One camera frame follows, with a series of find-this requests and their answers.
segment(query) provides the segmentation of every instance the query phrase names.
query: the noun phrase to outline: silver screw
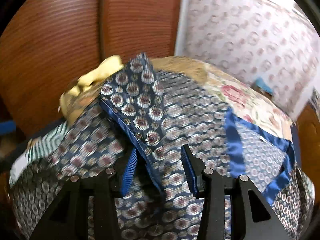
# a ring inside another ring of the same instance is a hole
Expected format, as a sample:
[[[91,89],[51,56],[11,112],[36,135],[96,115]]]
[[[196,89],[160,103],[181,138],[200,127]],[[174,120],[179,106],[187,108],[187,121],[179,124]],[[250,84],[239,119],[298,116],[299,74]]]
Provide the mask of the silver screw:
[[[76,182],[76,181],[78,181],[78,179],[79,179],[79,177],[78,177],[77,175],[74,175],[74,176],[72,176],[72,177],[70,178],[70,180],[71,180],[72,182]]]
[[[248,181],[248,176],[247,175],[240,175],[240,179],[242,180],[242,181]]]
[[[211,168],[205,168],[205,169],[204,169],[204,173],[205,173],[205,174],[212,174],[212,173],[213,173],[213,169],[211,169]]]
[[[106,174],[112,174],[115,172],[115,169],[114,168],[107,168],[106,169]]]

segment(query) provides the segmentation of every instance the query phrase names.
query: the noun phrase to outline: yellow object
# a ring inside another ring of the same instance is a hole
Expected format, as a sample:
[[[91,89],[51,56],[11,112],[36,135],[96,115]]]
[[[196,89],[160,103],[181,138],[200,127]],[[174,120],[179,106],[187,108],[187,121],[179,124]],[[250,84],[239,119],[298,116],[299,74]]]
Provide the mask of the yellow object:
[[[99,67],[81,76],[78,79],[78,86],[90,86],[94,81],[102,81],[113,73],[123,68],[119,55],[113,55],[101,62]]]
[[[122,68],[120,56],[111,56],[102,61],[96,69],[81,76],[76,86],[61,95],[60,110],[68,120],[68,126],[71,126],[84,109],[97,98],[104,80]]]

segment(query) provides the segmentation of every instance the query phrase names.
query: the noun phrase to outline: patterned wallpaper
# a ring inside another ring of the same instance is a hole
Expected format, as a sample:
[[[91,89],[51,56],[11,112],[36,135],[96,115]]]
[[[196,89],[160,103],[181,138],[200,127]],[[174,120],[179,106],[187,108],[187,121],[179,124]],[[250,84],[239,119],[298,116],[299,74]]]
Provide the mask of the patterned wallpaper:
[[[316,75],[319,41],[308,20],[269,0],[190,0],[184,55],[247,84],[262,77],[290,114]]]

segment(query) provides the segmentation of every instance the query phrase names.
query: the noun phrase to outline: wooden furniture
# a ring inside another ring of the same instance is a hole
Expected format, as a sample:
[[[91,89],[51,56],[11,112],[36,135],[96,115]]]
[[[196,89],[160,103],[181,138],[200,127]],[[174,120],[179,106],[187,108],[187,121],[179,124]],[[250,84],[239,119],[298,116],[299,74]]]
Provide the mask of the wooden furniture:
[[[27,0],[0,37],[0,97],[25,135],[108,56],[173,56],[180,0]]]
[[[297,120],[301,166],[316,188],[315,203],[320,201],[320,123],[308,103]]]

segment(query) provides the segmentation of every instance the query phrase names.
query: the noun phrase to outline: blue satin trim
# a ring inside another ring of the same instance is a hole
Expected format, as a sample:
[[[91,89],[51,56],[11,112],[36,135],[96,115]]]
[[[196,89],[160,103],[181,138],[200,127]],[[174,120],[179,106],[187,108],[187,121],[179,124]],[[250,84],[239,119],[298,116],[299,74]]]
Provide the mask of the blue satin trim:
[[[159,179],[160,176],[157,174],[157,171],[152,168],[147,155],[145,153],[145,150],[143,149],[144,146],[140,144],[140,142],[137,140],[133,132],[130,130],[130,128],[122,121],[122,119],[112,110],[110,106],[108,106],[105,102],[100,100],[100,106],[104,111],[108,113],[108,115],[121,127],[121,129],[126,133],[131,143],[134,145],[134,147],[138,150],[141,157],[146,162],[146,169],[150,175],[152,183],[156,186],[158,191],[160,192],[161,197],[165,198],[164,188],[161,184],[161,180]]]
[[[262,193],[263,196],[268,201],[268,203],[272,205],[278,192],[290,183],[290,171],[293,169],[296,163],[296,157],[295,157],[294,147],[292,142],[283,138],[276,137],[264,131],[257,125],[247,122],[246,120],[234,115],[231,109],[228,110],[225,117],[226,117],[225,128],[226,128],[226,134],[227,134],[227,140],[228,140],[227,146],[228,146],[228,151],[231,159],[230,173],[232,177],[234,178],[237,177],[238,175],[241,174],[240,172],[242,172],[242,174],[245,174],[244,160],[242,157],[242,145],[241,145],[241,151],[238,149],[241,143],[241,139],[238,132],[236,132],[237,136],[234,134],[234,129],[236,129],[235,122],[239,122],[240,124],[244,125],[248,129],[258,133],[260,136],[262,136],[265,140],[269,141],[275,147],[287,153],[282,163],[283,171],[279,173],[278,176],[272,182],[270,182],[270,184],[266,187],[266,189]]]
[[[236,116],[233,114],[231,107],[228,107],[225,115],[224,129],[226,131],[227,149],[230,156],[230,174],[233,178],[238,178],[241,174],[245,174],[245,168],[242,155],[242,142],[236,129],[234,117]]]

